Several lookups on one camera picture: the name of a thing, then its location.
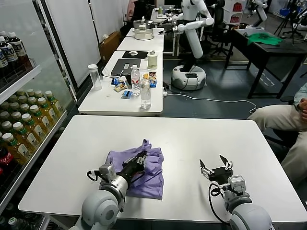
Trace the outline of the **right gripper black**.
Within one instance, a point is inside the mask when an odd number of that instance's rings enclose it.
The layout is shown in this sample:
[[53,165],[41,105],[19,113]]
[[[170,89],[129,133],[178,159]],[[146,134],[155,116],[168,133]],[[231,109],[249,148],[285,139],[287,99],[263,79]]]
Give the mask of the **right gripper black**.
[[219,185],[228,183],[228,178],[233,176],[233,162],[229,161],[226,157],[219,155],[225,167],[209,169],[205,166],[203,161],[200,161],[201,174],[211,182],[217,182]]

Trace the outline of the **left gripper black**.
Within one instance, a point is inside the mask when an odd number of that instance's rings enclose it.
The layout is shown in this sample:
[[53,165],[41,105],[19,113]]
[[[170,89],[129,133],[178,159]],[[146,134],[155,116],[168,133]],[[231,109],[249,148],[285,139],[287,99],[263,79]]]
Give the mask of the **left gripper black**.
[[147,151],[142,151],[136,156],[128,159],[122,164],[122,174],[128,178],[133,178],[136,174],[144,172]]

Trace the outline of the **bystander hand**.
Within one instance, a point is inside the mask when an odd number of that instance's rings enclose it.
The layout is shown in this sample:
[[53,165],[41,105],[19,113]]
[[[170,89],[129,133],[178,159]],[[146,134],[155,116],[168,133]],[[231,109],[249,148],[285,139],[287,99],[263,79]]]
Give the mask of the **bystander hand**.
[[302,98],[298,104],[299,110],[301,111],[301,116],[303,120],[307,120],[307,99]]

